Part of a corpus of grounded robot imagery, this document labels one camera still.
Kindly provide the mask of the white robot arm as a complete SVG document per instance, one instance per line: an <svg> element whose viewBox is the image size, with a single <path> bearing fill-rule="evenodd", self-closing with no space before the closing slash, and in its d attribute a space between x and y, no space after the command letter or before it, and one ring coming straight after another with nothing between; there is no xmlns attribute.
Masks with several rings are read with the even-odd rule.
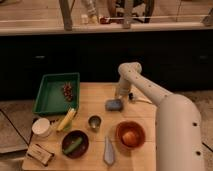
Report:
<svg viewBox="0 0 213 171"><path fill-rule="evenodd" d="M127 95L134 85L157 107L156 171L205 171L198 108L189 98L157 85L141 72L138 62L120 64L115 96Z"/></svg>

